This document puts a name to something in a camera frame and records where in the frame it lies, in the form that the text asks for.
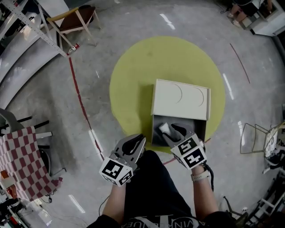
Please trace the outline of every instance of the chair leg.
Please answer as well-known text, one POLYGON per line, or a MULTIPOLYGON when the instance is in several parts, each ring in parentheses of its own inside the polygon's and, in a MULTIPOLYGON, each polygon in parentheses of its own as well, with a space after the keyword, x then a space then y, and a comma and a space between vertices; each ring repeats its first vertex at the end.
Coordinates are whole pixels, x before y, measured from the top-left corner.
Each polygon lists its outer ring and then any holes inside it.
MULTIPOLYGON (((22 123, 22 122, 27 121, 27 120, 29 120, 29 119, 32 119, 32 117, 29 116, 29 117, 26 117, 26 118, 23 118, 23 119, 19 119, 19 120, 17 120, 17 121, 18 121, 19 123, 22 123)), ((7 127, 9 127, 8 124, 6 124, 6 125, 4 125, 4 126, 1 126, 1 127, 0 127, 0 130, 6 129, 7 127)))
POLYGON ((225 196, 224 196, 224 199, 225 199, 225 200, 226 200, 226 202, 227 202, 228 210, 229 210, 229 212, 230 212, 230 213, 235 214, 235 215, 237 215, 237 216, 242 216, 242 214, 237 213, 237 212, 234 212, 234 211, 232 210, 232 207, 231 207, 231 205, 230 205, 230 203, 229 203, 228 199, 227 199, 225 196))
POLYGON ((58 32, 58 34, 68 43, 68 45, 70 47, 73 47, 73 45, 71 44, 71 42, 59 31, 58 27, 53 23, 53 22, 49 22, 51 24, 51 26, 58 32))
POLYGON ((249 123, 245 123, 245 124, 244 124, 244 128, 243 128, 243 130, 242 130, 242 134, 241 134, 241 137, 240 137, 240 154, 251 154, 251 153, 264 152, 264 149, 263 149, 263 150, 260 150, 260 151, 254 151, 254 146, 255 146, 255 143, 256 143, 256 139, 257 139, 257 131, 260 131, 260 132, 262 132, 262 133, 264 133, 264 134, 267 134, 267 132, 265 132, 265 131, 263 131, 263 130, 257 128, 257 126, 260 127, 260 128, 262 128, 262 129, 264 129, 263 127, 261 127, 261 126, 259 126, 259 125, 257 125, 257 124, 255 124, 255 126, 253 126, 253 125, 251 125, 251 124, 249 124, 249 123), (253 147, 252 147, 251 152, 242 153, 242 152, 241 152, 241 146, 242 146, 242 145, 241 145, 241 141, 242 141, 242 137, 244 136, 244 130, 245 130, 246 125, 249 125, 249 126, 251 126, 252 128, 254 128, 254 134, 255 134, 255 135, 254 135, 253 147))
POLYGON ((86 26, 86 24, 85 24, 83 18, 82 18, 81 15, 80 15, 80 12, 77 10, 75 13, 76 13, 76 15, 78 16, 78 18, 79 18, 79 20, 80 20, 80 22, 81 22, 83 28, 86 30, 86 32, 88 33, 88 35, 90 36, 90 38, 93 40, 95 46, 97 46, 97 43, 96 43, 94 37, 91 35, 91 32, 90 32, 89 29, 87 28, 87 26, 86 26))
POLYGON ((39 127, 41 127, 41 126, 44 126, 44 125, 46 125, 46 124, 48 124, 48 123, 49 123, 49 120, 35 125, 34 128, 37 129, 37 128, 39 128, 39 127))
POLYGON ((96 20, 97 20, 97 22, 98 22, 99 29, 101 30, 101 25, 100 25, 100 21, 99 21, 99 18, 98 18, 98 16, 97 16, 96 10, 94 10, 94 16, 96 17, 96 20))
POLYGON ((36 134, 36 139, 46 138, 46 137, 50 137, 52 135, 53 134, 51 132, 39 133, 39 134, 36 134))
POLYGON ((58 179, 59 177, 61 177, 62 174, 66 173, 66 169, 62 168, 60 171, 56 172, 55 174, 53 174, 51 176, 52 179, 58 179))
POLYGON ((39 149, 49 149, 49 145, 38 145, 39 149))

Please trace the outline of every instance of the red and white checkered fabric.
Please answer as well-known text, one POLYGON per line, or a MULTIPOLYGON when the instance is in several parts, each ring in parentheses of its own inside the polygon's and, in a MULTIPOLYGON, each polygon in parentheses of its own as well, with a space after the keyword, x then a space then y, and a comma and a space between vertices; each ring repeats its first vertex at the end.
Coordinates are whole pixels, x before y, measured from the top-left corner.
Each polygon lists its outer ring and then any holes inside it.
POLYGON ((16 180, 17 197, 38 199, 60 187, 62 178, 53 180, 47 173, 37 146, 33 126, 0 137, 0 171, 16 180))

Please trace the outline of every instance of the white box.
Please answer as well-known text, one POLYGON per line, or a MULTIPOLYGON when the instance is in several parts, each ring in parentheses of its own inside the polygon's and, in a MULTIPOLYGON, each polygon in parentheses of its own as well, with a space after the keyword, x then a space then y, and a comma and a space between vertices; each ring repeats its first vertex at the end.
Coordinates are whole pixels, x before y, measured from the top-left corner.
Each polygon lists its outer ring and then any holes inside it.
POLYGON ((210 104, 209 88, 157 79, 151 115, 208 120, 210 104))

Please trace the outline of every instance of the shoe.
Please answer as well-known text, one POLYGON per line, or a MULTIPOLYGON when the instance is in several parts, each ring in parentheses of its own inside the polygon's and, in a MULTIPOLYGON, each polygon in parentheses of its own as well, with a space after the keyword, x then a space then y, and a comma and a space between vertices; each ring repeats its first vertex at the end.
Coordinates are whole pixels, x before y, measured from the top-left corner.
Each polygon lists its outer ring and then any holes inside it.
POLYGON ((227 17, 228 17, 229 19, 232 19, 232 18, 233 18, 233 14, 229 13, 229 14, 227 15, 227 17))
POLYGON ((232 24, 234 24, 236 27, 239 27, 239 28, 241 27, 240 23, 236 20, 233 20, 232 24))

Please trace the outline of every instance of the hand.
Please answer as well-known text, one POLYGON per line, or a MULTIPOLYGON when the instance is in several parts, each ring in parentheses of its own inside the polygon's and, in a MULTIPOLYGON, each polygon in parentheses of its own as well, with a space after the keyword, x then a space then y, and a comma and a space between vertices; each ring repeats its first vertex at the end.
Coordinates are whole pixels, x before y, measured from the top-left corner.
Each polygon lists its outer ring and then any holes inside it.
POLYGON ((272 10, 272 5, 271 4, 267 5, 267 10, 269 11, 269 13, 271 13, 271 10, 272 10))
POLYGON ((192 174, 194 176, 196 176, 196 175, 199 175, 199 174, 203 173, 204 171, 205 171, 204 166, 203 165, 198 165, 198 166, 196 166, 196 167, 194 167, 192 169, 192 174))

